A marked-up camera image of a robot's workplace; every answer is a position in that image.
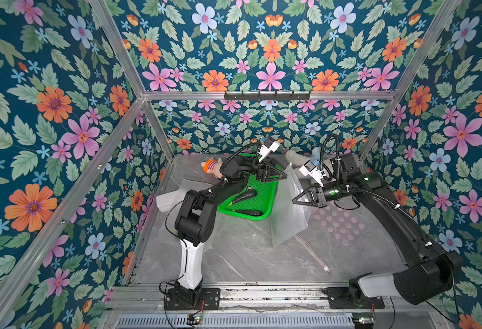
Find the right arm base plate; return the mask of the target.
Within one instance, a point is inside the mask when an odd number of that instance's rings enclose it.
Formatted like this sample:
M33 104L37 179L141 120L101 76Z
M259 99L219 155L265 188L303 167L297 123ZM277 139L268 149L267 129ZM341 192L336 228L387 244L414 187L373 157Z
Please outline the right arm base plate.
M328 297L332 309L385 309L380 297L366 297L359 288L327 287L322 292Z

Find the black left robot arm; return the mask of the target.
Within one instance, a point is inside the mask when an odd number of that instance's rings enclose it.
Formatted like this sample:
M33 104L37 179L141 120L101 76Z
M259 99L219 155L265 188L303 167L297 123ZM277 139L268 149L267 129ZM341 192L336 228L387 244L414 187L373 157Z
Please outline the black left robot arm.
M287 178L284 165L272 157L238 154L219 164L219 181L210 188L187 192L175 218L182 247L181 271L175 281L179 291L196 293L202 286L204 244L213 233L219 206L245 190L252 176L264 184Z

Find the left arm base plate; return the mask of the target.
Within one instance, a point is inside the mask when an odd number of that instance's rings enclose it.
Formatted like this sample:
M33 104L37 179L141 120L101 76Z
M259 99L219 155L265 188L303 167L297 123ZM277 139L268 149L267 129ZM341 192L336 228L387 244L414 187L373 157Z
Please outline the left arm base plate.
M176 291L175 288L171 288L165 295L164 308L167 311L217 311L219 310L220 293L219 288L202 288L200 298L197 298L195 302L188 302L184 300L183 294Z

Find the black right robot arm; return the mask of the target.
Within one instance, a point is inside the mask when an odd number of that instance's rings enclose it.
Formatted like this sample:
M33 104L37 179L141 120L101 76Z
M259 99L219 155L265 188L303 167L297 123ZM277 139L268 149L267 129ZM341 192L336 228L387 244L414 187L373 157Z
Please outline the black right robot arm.
M361 305L375 297L400 297L412 305L427 302L456 288L463 266L459 253L448 252L404 211L386 181L376 172L364 172L351 154L334 156L329 162L312 162L290 151L286 160L312 185L293 198L293 204L325 208L330 202L352 197L358 207L369 210L400 251L406 268L397 273L364 274L349 281L346 299Z

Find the green plastic basket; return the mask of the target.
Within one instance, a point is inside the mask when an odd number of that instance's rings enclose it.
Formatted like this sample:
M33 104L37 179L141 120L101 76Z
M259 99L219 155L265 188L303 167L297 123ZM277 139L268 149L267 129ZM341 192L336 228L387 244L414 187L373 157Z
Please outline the green plastic basket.
M273 209L273 202L277 192L276 182L260 182L256 180L254 175L249 176L248 160L250 158L259 159L259 155L239 153L223 160L221 173L222 190L219 192L221 203L218 205L217 211L224 215L249 219L252 221L261 221L266 219ZM241 194L247 189L255 189L258 192L257 197L238 204L229 205L235 196ZM247 215L234 212L235 210L256 210L262 211L260 217L250 217Z

